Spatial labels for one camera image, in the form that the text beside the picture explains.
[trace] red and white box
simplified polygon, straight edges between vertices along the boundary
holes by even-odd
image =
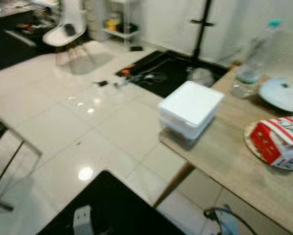
[[[293,116],[258,122],[250,139],[268,164],[293,165]]]

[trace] paper plate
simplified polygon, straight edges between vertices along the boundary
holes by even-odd
[[[256,126],[256,122],[251,123],[249,126],[247,126],[244,130],[244,142],[246,143],[246,145],[248,146],[248,148],[251,150],[251,152],[258,157],[259,159],[261,159],[263,162],[265,162],[266,164],[268,164],[268,162],[266,161],[266,159],[262,156],[262,154],[258,151],[258,149],[256,148],[256,146],[253,144],[251,138],[250,138],[250,134],[253,131],[254,127]],[[281,165],[272,165],[274,167],[277,168],[281,168],[281,169],[286,169],[286,170],[293,170],[293,162],[288,162],[288,163],[284,163]]]

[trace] black floor mat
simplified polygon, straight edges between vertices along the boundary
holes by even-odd
[[[187,81],[192,69],[210,70],[215,82],[228,71],[227,68],[200,60],[194,63],[188,57],[172,51],[156,51],[128,68],[132,83],[164,98]]]
[[[73,235],[74,211],[92,208],[95,234],[112,228],[109,235],[184,235],[107,171],[101,172],[38,235]]]
[[[4,32],[17,24],[32,20],[34,20],[32,11],[0,18],[0,70],[38,55],[54,52],[54,48],[43,44],[42,40],[36,42],[37,47],[30,47]]]

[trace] chair leg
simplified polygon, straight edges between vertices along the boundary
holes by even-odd
[[[78,43],[77,43],[76,40],[75,40],[75,41],[72,42],[72,44],[73,44],[73,47],[72,47],[73,52],[74,52],[76,58],[78,58],[78,55],[79,55],[79,53],[78,53],[78,48],[77,48]]]
[[[81,38],[78,38],[77,40],[78,40],[79,45],[83,49],[83,51],[87,54],[87,56],[92,61],[92,63],[95,64],[94,60],[91,57],[91,54],[88,52],[87,48],[84,46],[84,42],[82,41],[82,39]]]
[[[62,47],[56,47],[55,52],[56,52],[55,64],[56,66],[60,66],[61,64],[60,57],[61,57]]]
[[[68,54],[68,57],[69,57],[69,67],[71,69],[71,72],[73,73],[73,60],[72,60],[72,55],[71,55],[71,52],[70,52],[70,45],[66,45],[66,51],[67,51],[67,54]]]

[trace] shelving unit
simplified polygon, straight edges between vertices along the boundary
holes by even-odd
[[[132,33],[129,33],[129,34],[124,34],[124,33],[120,33],[120,32],[117,32],[117,31],[109,30],[107,28],[103,28],[102,30],[104,32],[106,32],[106,33],[109,33],[109,34],[112,34],[112,35],[115,35],[117,37],[124,38],[124,39],[131,38],[131,37],[136,36],[137,34],[140,33],[139,31],[135,31],[135,32],[132,32]]]
[[[129,32],[130,24],[136,24],[138,25],[138,28],[140,28],[139,23],[132,22],[132,15],[131,15],[131,7],[135,5],[135,9],[137,9],[138,8],[137,4],[139,4],[139,1],[138,0],[102,0],[102,1],[105,1],[105,4],[100,4],[101,7],[106,8],[106,1],[109,2],[110,4],[120,4],[122,6],[124,33],[112,31],[104,27],[101,28],[101,32],[108,35],[114,35],[114,36],[123,38],[125,46],[129,49],[132,38],[140,34],[139,30],[132,33]],[[107,12],[107,9],[103,10],[103,12],[105,12],[105,15],[103,17],[108,17],[109,13]]]

